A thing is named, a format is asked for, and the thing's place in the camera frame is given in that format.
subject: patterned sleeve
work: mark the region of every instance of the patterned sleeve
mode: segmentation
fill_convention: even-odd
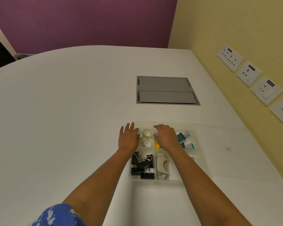
[[[46,209],[29,226],[87,226],[68,204],[58,204]]]

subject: forearm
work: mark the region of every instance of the forearm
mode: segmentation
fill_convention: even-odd
[[[203,226],[250,225],[227,196],[180,147],[170,155],[181,175],[191,203]]]
[[[63,201],[70,204],[85,224],[102,225],[121,173],[130,158],[121,149],[83,181]]]

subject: hand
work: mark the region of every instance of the hand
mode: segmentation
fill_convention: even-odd
[[[153,136],[162,149],[172,153],[172,151],[180,147],[174,128],[163,124],[154,125],[153,127],[157,129],[159,134],[159,136],[156,134],[153,134]]]
[[[134,122],[131,123],[130,128],[129,125],[130,123],[126,125],[125,129],[124,126],[121,127],[119,132],[119,149],[127,151],[132,156],[139,145],[140,134],[137,134],[138,128],[134,129]]]

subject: person's left hand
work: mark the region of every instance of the person's left hand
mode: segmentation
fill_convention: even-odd
[[[134,122],[128,123],[124,129],[124,126],[121,127],[121,130],[119,132],[119,149],[122,151],[128,151],[128,153],[131,155],[134,154],[136,151],[138,145],[139,145],[139,136],[140,134],[137,134],[138,128],[134,129]]]

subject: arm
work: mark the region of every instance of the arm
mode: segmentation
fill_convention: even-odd
[[[172,157],[202,226],[251,226],[227,196],[178,144],[173,128],[154,126],[157,143]]]
[[[133,129],[133,122],[130,128],[129,123],[125,130],[121,127],[117,152],[62,202],[71,205],[89,226],[100,226],[104,222],[122,171],[139,143],[138,128]]]

